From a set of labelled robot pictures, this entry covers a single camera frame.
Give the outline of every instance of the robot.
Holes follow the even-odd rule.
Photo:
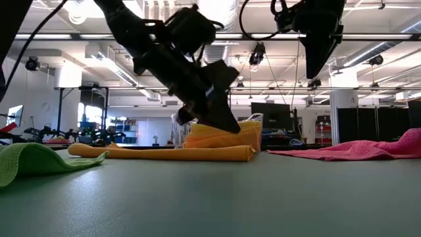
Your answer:
[[[178,123],[185,124],[197,118],[200,124],[232,133],[240,131],[226,93],[239,72],[223,60],[201,66],[201,56],[197,59],[193,56],[216,39],[217,28],[223,28],[221,23],[205,18],[198,12],[197,5],[182,8],[163,22],[139,18],[122,0],[94,1],[104,12],[115,40],[133,57],[134,72],[142,75],[148,70],[168,88],[169,95],[183,101]],[[341,42],[343,26],[339,23],[345,0],[302,0],[290,8],[285,0],[280,2],[282,11],[276,12],[276,0],[272,0],[270,8],[278,31],[294,30],[306,34],[299,40],[306,47],[307,77],[314,78]],[[0,52],[8,51],[31,3],[32,0],[6,1],[4,8],[14,9],[14,14],[0,15],[3,22],[8,22]],[[0,63],[3,63],[6,53],[0,55]],[[10,80],[5,83],[1,72],[0,100],[9,83]]]

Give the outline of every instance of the wire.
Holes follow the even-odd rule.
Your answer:
[[[263,37],[263,38],[254,38],[253,36],[251,36],[249,33],[247,33],[244,30],[244,26],[243,26],[243,11],[244,8],[246,6],[246,4],[248,4],[250,0],[245,0],[244,3],[241,6],[241,9],[239,10],[239,27],[241,29],[241,32],[245,35],[245,37],[249,38],[250,40],[254,40],[254,41],[260,41],[260,40],[269,40],[270,38],[273,38],[274,36],[276,36],[280,31],[277,31],[269,36]]]
[[[7,90],[8,90],[8,88],[9,88],[11,82],[12,82],[13,76],[14,76],[16,70],[18,69],[19,63],[22,60],[22,57],[24,56],[25,50],[28,48],[28,46],[31,43],[31,41],[34,39],[35,35],[39,32],[39,30],[45,25],[45,23],[47,23],[47,21],[49,19],[51,19],[56,13],[58,13],[58,11],[64,6],[64,4],[67,1],[68,0],[62,0],[61,3],[53,11],[51,11],[50,14],[48,14],[48,16],[45,17],[45,19],[42,20],[41,23],[39,23],[39,25],[37,26],[37,28],[35,28],[35,30],[32,32],[32,34],[30,35],[30,37],[28,38],[28,40],[25,42],[24,46],[20,50],[19,56],[16,59],[16,62],[14,64],[13,69],[12,69],[10,75],[9,75],[8,80],[7,80],[6,88],[5,88],[5,94],[7,93]]]
[[[219,30],[223,30],[223,29],[225,29],[225,26],[224,26],[221,22],[217,22],[217,21],[214,21],[214,20],[211,20],[211,22],[212,22],[214,25],[217,25],[217,26],[219,26],[219,27],[220,27],[219,29],[216,29],[216,31],[219,31]]]
[[[297,87],[297,82],[298,82],[298,59],[299,59],[299,54],[300,54],[300,41],[297,40],[297,42],[298,42],[298,47],[297,47],[297,67],[295,67],[295,83],[294,83],[294,89],[292,91],[291,110],[293,108],[295,88]]]
[[[266,55],[266,58],[268,59],[269,69],[270,69],[270,72],[272,73],[272,76],[274,77],[274,80],[275,80],[275,83],[276,83],[276,87],[278,88],[279,93],[280,93],[280,94],[281,94],[281,96],[282,96],[282,99],[283,99],[283,101],[284,101],[284,104],[287,104],[287,102],[285,101],[284,95],[282,95],[281,88],[279,87],[278,80],[277,80],[277,79],[276,79],[276,77],[275,77],[274,71],[272,70],[272,67],[270,66],[269,57],[268,57],[268,55],[267,55],[267,54],[265,54],[265,55]]]

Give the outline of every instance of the window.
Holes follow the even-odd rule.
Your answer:
[[[78,104],[78,122],[82,122],[82,117],[85,113],[85,105],[83,103]]]
[[[101,124],[101,117],[103,116],[102,109],[98,107],[86,105],[85,114],[86,114],[87,122],[96,122],[98,124]]]

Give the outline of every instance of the gray table surface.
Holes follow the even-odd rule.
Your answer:
[[[0,236],[421,236],[421,160],[106,160],[0,190]]]

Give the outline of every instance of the orange towel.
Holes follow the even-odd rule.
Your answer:
[[[182,148],[182,149],[150,149],[134,150],[111,144],[108,147],[91,147],[85,144],[72,144],[68,148],[71,155],[85,158],[98,157],[109,151],[107,158],[112,159],[162,159],[188,161],[248,161],[253,149],[248,145],[225,148]]]
[[[260,151],[261,123],[257,121],[239,122],[241,132],[232,134],[202,124],[192,124],[191,132],[183,144],[184,148],[218,148],[249,145]]]

